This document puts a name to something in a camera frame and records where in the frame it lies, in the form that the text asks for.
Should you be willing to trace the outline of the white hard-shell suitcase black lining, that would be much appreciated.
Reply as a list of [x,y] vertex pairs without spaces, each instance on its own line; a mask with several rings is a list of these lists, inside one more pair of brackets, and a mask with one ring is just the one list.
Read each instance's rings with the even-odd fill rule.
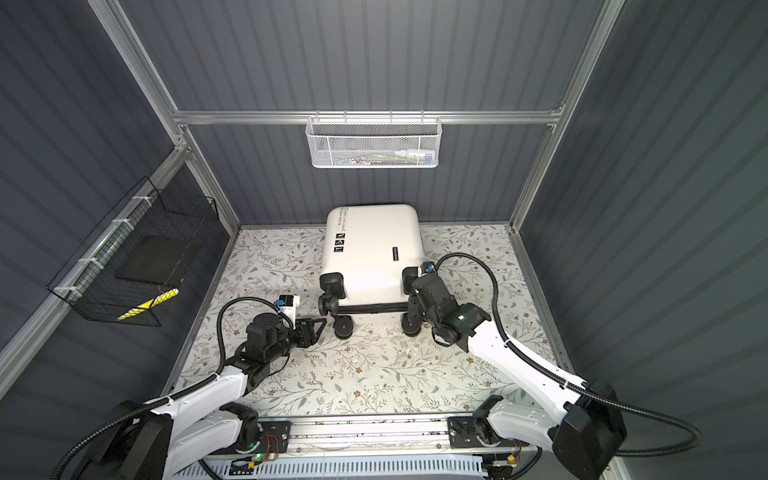
[[333,318],[339,339],[352,336],[354,318],[398,314],[416,336],[412,283],[426,261],[418,214],[408,204],[345,206],[327,217],[318,310]]

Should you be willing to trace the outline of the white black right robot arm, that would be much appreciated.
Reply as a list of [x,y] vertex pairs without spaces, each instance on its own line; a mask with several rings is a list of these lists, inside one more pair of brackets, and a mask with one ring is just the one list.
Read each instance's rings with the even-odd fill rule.
[[490,396],[473,413],[472,430],[482,445],[522,441],[552,452],[579,479],[603,474],[627,436],[618,410],[572,391],[584,380],[520,342],[504,340],[489,313],[472,303],[459,304],[438,275],[415,279],[412,291],[437,335],[501,371],[538,405],[526,409]]

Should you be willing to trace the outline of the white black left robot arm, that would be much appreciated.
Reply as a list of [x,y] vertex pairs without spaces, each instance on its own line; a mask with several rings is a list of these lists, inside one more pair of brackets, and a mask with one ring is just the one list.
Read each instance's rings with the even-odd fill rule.
[[315,345],[326,324],[304,318],[287,325],[278,314],[257,315],[220,372],[161,400],[121,405],[115,425],[86,445],[73,478],[166,479],[220,449],[257,449],[258,414],[239,399],[270,376],[273,361]]

